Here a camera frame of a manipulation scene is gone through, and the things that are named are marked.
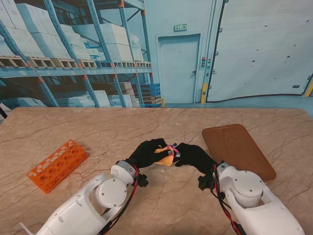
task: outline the door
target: door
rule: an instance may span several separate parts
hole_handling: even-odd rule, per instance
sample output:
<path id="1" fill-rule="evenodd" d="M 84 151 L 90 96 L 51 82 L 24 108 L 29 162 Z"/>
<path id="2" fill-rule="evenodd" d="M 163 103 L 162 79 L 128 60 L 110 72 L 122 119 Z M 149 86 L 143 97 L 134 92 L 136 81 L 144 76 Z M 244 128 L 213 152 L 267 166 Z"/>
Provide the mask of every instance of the door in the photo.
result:
<path id="1" fill-rule="evenodd" d="M 193 103 L 200 34 L 160 37 L 165 103 Z"/>

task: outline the warehouse backdrop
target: warehouse backdrop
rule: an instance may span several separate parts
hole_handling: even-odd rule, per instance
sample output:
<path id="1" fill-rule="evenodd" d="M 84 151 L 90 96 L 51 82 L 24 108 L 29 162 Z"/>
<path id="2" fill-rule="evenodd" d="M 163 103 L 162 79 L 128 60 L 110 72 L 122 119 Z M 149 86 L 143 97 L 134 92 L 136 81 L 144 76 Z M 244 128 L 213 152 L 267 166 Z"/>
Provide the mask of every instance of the warehouse backdrop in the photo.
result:
<path id="1" fill-rule="evenodd" d="M 9 108 L 310 96 L 311 0 L 0 0 Z"/>

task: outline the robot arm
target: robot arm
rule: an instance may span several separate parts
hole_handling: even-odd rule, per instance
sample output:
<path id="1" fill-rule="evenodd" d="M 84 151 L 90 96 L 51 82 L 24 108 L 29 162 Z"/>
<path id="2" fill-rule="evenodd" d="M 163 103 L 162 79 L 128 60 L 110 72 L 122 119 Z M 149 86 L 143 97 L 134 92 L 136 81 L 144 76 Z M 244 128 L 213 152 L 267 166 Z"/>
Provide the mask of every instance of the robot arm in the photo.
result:
<path id="1" fill-rule="evenodd" d="M 245 234 L 304 235 L 298 221 L 258 175 L 226 163 L 220 164 L 216 173 L 219 188 Z"/>
<path id="2" fill-rule="evenodd" d="M 90 180 L 50 216 L 36 235 L 98 234 L 124 207 L 127 185 L 132 184 L 136 177 L 138 171 L 135 166 L 119 161 L 111 167 L 110 178 L 100 174 Z M 104 214 L 98 213 L 90 197 L 106 208 Z"/>

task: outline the wooden cutting board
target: wooden cutting board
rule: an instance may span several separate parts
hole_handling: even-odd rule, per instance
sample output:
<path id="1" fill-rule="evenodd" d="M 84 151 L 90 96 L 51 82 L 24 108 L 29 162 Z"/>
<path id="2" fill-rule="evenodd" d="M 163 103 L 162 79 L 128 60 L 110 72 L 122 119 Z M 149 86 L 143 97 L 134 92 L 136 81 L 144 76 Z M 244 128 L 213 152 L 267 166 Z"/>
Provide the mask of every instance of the wooden cutting board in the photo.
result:
<path id="1" fill-rule="evenodd" d="M 216 162 L 224 160 L 237 170 L 256 173 L 264 181 L 276 178 L 275 170 L 244 126 L 232 124 L 206 128 L 202 136 Z"/>

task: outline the marble table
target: marble table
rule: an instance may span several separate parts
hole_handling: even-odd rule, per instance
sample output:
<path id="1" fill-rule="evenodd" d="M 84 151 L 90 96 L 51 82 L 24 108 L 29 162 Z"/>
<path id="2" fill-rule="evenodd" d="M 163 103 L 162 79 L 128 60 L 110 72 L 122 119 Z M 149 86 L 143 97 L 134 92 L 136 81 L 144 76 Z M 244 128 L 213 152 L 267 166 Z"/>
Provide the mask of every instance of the marble table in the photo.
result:
<path id="1" fill-rule="evenodd" d="M 271 190 L 313 234 L 313 121 L 296 109 L 17 108 L 0 125 L 0 235 L 36 233 L 52 212 L 99 173 L 109 174 L 143 141 L 163 137 L 207 149 L 203 128 L 240 123 L 277 172 Z M 90 156 L 50 194 L 25 175 L 73 139 Z M 233 235 L 227 217 L 191 166 L 143 169 L 139 188 L 110 235 Z"/>

